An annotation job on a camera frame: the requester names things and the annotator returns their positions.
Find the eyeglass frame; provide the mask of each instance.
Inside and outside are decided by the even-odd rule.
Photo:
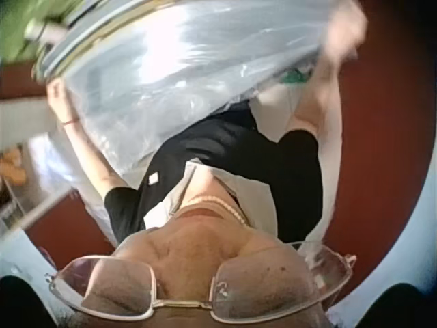
[[[277,314],[271,314],[268,318],[259,317],[259,318],[252,318],[252,319],[229,320],[229,319],[222,319],[222,318],[218,317],[214,313],[213,301],[212,301],[212,297],[214,295],[214,288],[216,286],[215,285],[216,276],[214,276],[212,278],[212,281],[210,284],[210,294],[208,297],[208,301],[174,301],[174,300],[158,299],[156,276],[155,276],[154,270],[153,270],[151,265],[149,265],[148,263],[135,261],[135,260],[128,260],[128,259],[124,259],[124,258],[115,258],[113,256],[99,256],[99,255],[82,256],[82,257],[76,258],[73,261],[71,261],[70,263],[68,263],[67,266],[64,267],[64,269],[66,267],[68,267],[71,263],[73,263],[75,260],[78,260],[78,259],[116,259],[116,260],[120,260],[120,261],[141,263],[141,264],[145,265],[150,270],[150,277],[152,279],[152,286],[150,288],[151,295],[150,295],[149,309],[147,310],[147,312],[145,312],[144,314],[142,314],[140,316],[120,316],[120,315],[116,315],[116,314],[106,314],[104,312],[91,310],[91,309],[88,309],[86,307],[79,307],[79,306],[73,304],[72,302],[69,302],[69,300],[65,299],[61,295],[61,293],[58,290],[56,290],[56,288],[54,286],[55,280],[62,274],[64,269],[60,270],[56,275],[46,274],[45,278],[46,278],[47,283],[49,283],[48,289],[60,301],[62,301],[66,305],[70,306],[71,308],[76,309],[77,311],[80,311],[80,312],[85,313],[85,314],[89,314],[90,316],[95,316],[96,318],[101,318],[101,319],[105,319],[105,320],[112,320],[112,321],[117,321],[117,322],[125,322],[125,323],[129,322],[129,323],[131,323],[131,322],[139,322],[139,321],[147,320],[147,319],[151,318],[154,315],[154,312],[155,312],[154,309],[158,309],[158,308],[196,308],[196,309],[200,309],[200,310],[209,310],[211,317],[219,323],[225,323],[227,325],[250,325],[250,324],[264,323],[264,322],[268,322],[268,321],[274,321],[274,320],[277,320],[280,318],[285,318],[286,316],[290,316],[290,315],[295,314],[297,312],[300,312],[302,310],[308,309],[308,308],[328,299],[329,297],[333,296],[335,293],[339,292],[347,284],[347,282],[350,280],[350,278],[353,274],[352,267],[354,266],[354,264],[356,262],[356,256],[349,255],[349,254],[342,256],[342,255],[338,254],[337,252],[334,252],[331,248],[325,246],[321,242],[300,241],[300,242],[294,242],[294,243],[286,243],[284,245],[293,247],[294,245],[307,245],[307,244],[311,244],[311,243],[320,244],[321,246],[328,249],[332,254],[336,255],[336,257],[338,257],[338,259],[343,263],[344,267],[346,268],[346,274],[345,274],[345,277],[343,278],[343,281],[341,281],[341,283],[338,284],[336,289],[333,289],[332,291],[326,293],[322,297],[317,298],[316,300],[312,300],[312,301],[308,301],[306,303],[303,303],[297,309],[295,309],[295,308],[293,308],[293,310],[290,309],[289,312],[285,311],[285,312],[279,312]]]

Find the green object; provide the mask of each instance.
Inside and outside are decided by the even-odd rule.
[[[309,74],[300,72],[299,70],[289,71],[282,79],[282,84],[301,84],[309,80]]]
[[[20,62],[35,58],[37,44],[24,39],[27,23],[35,18],[63,17],[83,0],[3,0],[0,10],[0,56],[2,63]]]

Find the hand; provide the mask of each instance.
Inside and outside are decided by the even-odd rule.
[[[367,19],[355,0],[340,0],[328,26],[324,53],[341,63],[355,47],[364,42]]]
[[[78,119],[76,109],[74,109],[70,101],[68,91],[62,79],[54,79],[47,85],[47,101],[61,123]]]

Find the bracelet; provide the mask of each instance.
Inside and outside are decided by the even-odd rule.
[[[80,120],[81,120],[80,118],[75,118],[75,119],[70,120],[70,121],[68,121],[68,122],[62,123],[62,126],[67,126],[67,125],[69,125],[69,124],[74,124],[74,123],[79,122]]]

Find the small white label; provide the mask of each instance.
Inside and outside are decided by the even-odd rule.
[[[155,173],[149,175],[149,186],[154,185],[158,181],[159,181],[158,172],[155,172]]]

